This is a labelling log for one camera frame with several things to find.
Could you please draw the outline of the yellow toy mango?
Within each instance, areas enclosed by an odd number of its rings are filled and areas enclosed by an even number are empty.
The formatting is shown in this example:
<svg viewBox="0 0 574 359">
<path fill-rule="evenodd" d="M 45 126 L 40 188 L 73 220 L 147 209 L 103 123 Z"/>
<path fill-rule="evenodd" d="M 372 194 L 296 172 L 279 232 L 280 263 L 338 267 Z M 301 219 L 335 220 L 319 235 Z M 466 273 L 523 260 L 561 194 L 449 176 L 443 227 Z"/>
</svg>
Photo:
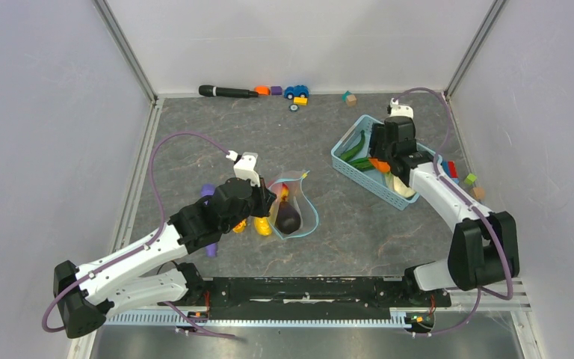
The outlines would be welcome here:
<svg viewBox="0 0 574 359">
<path fill-rule="evenodd" d="M 273 233 L 267 217 L 255 217 L 253 219 L 253 226 L 260 236 L 270 236 Z"/>
</svg>

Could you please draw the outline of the green toy cucumber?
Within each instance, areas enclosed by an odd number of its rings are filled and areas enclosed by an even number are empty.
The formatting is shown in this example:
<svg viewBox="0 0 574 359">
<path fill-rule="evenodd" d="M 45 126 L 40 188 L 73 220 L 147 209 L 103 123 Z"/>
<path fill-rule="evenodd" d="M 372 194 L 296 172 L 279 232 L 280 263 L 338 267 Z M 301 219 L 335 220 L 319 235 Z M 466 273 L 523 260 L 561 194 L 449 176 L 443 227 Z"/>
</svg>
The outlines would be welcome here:
<svg viewBox="0 0 574 359">
<path fill-rule="evenodd" d="M 348 162 L 348 164 L 360 172 L 371 171 L 375 169 L 375 166 L 369 157 L 354 159 Z"/>
</svg>

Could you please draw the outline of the green toy cabbage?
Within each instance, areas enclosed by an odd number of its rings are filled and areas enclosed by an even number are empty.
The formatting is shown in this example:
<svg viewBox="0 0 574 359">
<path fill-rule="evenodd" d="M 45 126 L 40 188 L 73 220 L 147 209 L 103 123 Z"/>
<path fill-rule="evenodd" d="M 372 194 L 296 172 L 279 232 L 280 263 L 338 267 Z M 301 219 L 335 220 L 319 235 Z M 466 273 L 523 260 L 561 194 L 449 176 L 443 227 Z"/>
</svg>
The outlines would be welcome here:
<svg viewBox="0 0 574 359">
<path fill-rule="evenodd" d="M 411 198 L 416 194 L 416 191 L 405 185 L 401 179 L 394 176 L 392 173 L 384 174 L 385 183 L 388 189 L 400 195 L 403 198 Z"/>
</svg>

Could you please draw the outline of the red toy apple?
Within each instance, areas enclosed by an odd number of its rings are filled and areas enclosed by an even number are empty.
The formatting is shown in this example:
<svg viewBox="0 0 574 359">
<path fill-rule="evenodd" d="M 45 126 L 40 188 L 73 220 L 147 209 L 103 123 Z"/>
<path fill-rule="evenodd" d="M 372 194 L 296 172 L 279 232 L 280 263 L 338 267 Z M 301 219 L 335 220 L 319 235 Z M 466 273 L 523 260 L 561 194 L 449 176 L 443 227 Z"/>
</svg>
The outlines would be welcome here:
<svg viewBox="0 0 574 359">
<path fill-rule="evenodd" d="M 271 186 L 271 190 L 280 202 L 287 201 L 289 199 L 290 190 L 284 182 L 274 183 Z"/>
</svg>

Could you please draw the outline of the purple toy eggplant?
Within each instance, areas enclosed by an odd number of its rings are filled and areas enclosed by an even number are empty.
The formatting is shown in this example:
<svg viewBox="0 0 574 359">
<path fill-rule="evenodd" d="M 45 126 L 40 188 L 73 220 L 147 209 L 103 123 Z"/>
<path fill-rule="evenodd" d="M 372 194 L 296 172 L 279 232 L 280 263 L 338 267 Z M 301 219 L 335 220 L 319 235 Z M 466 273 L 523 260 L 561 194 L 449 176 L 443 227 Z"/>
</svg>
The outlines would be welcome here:
<svg viewBox="0 0 574 359">
<path fill-rule="evenodd" d="M 288 202 L 281 201 L 274 222 L 275 227 L 283 234 L 292 234 L 300 229 L 300 213 Z"/>
</svg>

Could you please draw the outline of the clear zip top bag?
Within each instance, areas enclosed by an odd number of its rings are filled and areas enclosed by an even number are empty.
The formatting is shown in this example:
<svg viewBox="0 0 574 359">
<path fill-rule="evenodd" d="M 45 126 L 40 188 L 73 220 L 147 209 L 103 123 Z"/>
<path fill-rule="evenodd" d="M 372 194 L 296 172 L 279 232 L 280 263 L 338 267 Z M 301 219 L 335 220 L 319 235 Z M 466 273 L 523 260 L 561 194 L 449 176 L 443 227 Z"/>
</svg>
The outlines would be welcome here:
<svg viewBox="0 0 574 359">
<path fill-rule="evenodd" d="M 308 171 L 285 171 L 275 176 L 268 183 L 268 189 L 271 190 L 271 186 L 274 183 L 284 182 L 290 190 L 289 199 L 287 201 L 301 216 L 301 226 L 299 230 L 288 235 L 281 233 L 274 225 L 280 201 L 278 199 L 274 201 L 270 209 L 268 221 L 274 234 L 282 240 L 299 239 L 308 236 L 313 233 L 319 225 L 318 212 L 303 191 L 303 181 L 306 179 L 308 173 Z"/>
</svg>

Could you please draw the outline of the orange toy fruit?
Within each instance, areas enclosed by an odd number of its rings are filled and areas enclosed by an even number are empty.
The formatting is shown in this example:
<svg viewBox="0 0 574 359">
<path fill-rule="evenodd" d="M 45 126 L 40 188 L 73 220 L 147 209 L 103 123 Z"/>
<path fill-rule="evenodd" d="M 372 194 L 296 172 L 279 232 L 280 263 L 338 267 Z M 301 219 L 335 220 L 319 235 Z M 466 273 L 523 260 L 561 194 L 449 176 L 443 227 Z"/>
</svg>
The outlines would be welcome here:
<svg viewBox="0 0 574 359">
<path fill-rule="evenodd" d="M 371 165 L 374 167 L 374 169 L 377 169 L 382 174 L 389 174 L 390 173 L 391 168 L 387 162 L 381 161 L 381 160 L 376 159 L 376 158 L 369 158 L 368 160 L 371 163 Z"/>
</svg>

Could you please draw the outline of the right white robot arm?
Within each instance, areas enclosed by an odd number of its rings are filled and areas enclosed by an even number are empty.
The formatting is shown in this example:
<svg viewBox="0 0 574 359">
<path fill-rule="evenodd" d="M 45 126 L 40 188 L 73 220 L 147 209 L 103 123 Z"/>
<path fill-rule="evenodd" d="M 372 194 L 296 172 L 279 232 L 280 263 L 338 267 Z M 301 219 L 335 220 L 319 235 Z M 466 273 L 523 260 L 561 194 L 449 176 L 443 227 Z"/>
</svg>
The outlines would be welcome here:
<svg viewBox="0 0 574 359">
<path fill-rule="evenodd" d="M 402 183 L 423 197 L 452 231 L 448 256 L 407 271 L 401 293 L 411 305 L 423 304 L 432 290 L 484 289 L 505 281 L 506 297 L 519 274 L 515 218 L 479 203 L 442 169 L 438 155 L 422 149 L 409 117 L 389 117 L 371 128 L 370 157 L 388 165 Z"/>
</svg>

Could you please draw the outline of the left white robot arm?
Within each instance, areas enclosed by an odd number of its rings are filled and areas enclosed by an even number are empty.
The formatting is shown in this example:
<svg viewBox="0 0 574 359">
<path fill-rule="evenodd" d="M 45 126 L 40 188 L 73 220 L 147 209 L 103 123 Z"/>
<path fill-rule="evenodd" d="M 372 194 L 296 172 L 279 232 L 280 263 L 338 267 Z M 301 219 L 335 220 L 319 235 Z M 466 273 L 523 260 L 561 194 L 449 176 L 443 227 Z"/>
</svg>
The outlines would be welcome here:
<svg viewBox="0 0 574 359">
<path fill-rule="evenodd" d="M 217 243 L 250 216 L 267 217 L 277 196 L 264 184 L 230 178 L 213 195 L 180 209 L 161 228 L 91 263 L 65 261 L 54 270 L 54 296 L 61 330 L 70 339 L 100 328 L 107 319 L 151 304 L 199 303 L 205 281 L 191 263 L 146 276 L 156 266 Z"/>
</svg>

